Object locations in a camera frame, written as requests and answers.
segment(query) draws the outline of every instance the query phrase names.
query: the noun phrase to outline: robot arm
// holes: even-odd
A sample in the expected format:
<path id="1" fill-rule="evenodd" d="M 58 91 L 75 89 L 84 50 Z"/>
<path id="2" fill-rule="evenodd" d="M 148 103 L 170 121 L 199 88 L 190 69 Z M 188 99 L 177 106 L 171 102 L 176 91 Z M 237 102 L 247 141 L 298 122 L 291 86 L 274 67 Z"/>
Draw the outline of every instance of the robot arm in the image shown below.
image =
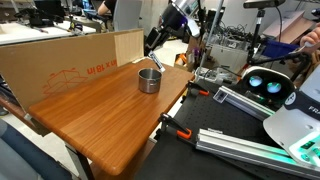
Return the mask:
<path id="1" fill-rule="evenodd" d="M 155 56 L 153 50 L 162 46 L 170 37 L 170 33 L 177 31 L 181 26 L 187 25 L 191 35 L 198 37 L 200 35 L 200 29 L 197 23 L 189 18 L 198 9 L 198 2 L 200 0 L 175 0 L 165 9 L 163 12 L 158 27 L 154 27 L 149 33 L 144 54 L 152 58 L 157 64 L 160 71 L 165 71 L 161 62 Z"/>

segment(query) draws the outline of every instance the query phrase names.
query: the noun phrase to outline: person's arm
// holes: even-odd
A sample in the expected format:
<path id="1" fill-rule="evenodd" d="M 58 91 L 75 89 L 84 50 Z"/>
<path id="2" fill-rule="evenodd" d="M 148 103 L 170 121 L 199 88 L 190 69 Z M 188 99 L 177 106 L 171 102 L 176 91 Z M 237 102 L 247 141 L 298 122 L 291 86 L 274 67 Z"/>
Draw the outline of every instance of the person's arm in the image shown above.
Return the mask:
<path id="1" fill-rule="evenodd" d="M 313 53 L 320 48 L 320 23 L 316 24 L 316 27 L 307 35 L 303 36 L 300 40 L 300 46 L 304 46 L 306 42 L 312 44 L 312 47 L 305 47 L 302 51 L 307 53 Z"/>
<path id="2" fill-rule="evenodd" d="M 109 11 L 108 7 L 105 5 L 105 1 L 103 1 L 98 9 L 99 15 L 104 15 Z"/>

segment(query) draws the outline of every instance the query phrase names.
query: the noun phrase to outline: wooden tabletop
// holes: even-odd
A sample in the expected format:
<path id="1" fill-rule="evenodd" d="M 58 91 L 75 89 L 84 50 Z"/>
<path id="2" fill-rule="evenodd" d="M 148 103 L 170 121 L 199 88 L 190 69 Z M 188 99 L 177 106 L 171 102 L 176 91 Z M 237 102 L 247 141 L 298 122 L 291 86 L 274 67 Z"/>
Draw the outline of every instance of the wooden tabletop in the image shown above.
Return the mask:
<path id="1" fill-rule="evenodd" d="M 138 71 L 151 60 L 115 72 L 41 101 L 29 114 L 111 175 L 118 175 L 146 143 L 194 75 L 164 65 L 160 91 L 138 89 Z"/>

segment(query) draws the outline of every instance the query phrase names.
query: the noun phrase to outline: metal cup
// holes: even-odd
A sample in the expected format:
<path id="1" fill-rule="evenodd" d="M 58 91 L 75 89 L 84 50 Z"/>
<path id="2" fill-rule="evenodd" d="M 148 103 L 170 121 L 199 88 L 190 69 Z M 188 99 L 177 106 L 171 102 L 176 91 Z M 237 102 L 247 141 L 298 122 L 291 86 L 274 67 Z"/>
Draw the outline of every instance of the metal cup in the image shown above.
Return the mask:
<path id="1" fill-rule="evenodd" d="M 156 93 L 160 89 L 162 74 L 160 71 L 146 68 L 139 71 L 139 89 L 145 93 Z"/>

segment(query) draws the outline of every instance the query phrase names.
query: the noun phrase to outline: clamp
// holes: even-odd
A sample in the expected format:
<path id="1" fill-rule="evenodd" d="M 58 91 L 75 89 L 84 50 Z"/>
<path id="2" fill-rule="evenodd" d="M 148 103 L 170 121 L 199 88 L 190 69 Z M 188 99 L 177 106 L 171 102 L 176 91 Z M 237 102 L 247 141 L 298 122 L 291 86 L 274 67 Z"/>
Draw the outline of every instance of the clamp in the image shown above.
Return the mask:
<path id="1" fill-rule="evenodd" d="M 204 95 L 204 96 L 208 96 L 209 95 L 209 91 L 208 90 L 206 90 L 205 88 L 203 88 L 199 84 L 196 84 L 196 83 L 194 83 L 192 81 L 188 81 L 186 87 L 188 88 L 188 92 L 190 91 L 190 89 L 197 89 L 197 90 L 199 90 L 199 94 Z"/>
<path id="2" fill-rule="evenodd" d="M 177 129 L 177 136 L 178 137 L 181 137 L 183 139 L 190 139 L 191 138 L 192 131 L 190 129 L 182 126 L 181 123 L 179 123 L 176 119 L 174 119 L 170 115 L 168 115 L 166 113 L 161 113 L 158 121 L 162 122 L 162 127 L 161 127 L 162 131 L 164 131 L 166 126 L 168 125 L 174 129 Z"/>

